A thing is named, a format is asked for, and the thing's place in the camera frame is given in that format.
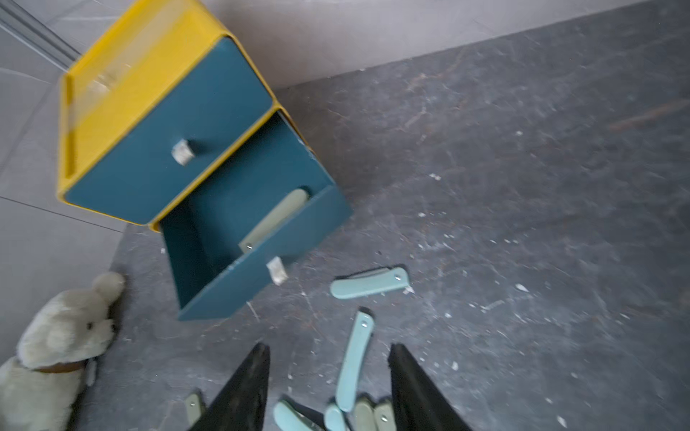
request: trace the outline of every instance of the plush toy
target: plush toy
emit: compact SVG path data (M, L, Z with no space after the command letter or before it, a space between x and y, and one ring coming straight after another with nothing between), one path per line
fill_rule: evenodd
M115 336L108 308L123 289L124 277L108 272L91 290L62 292L36 314L17 355L0 367L0 431L66 429L87 374L95 376L87 360Z

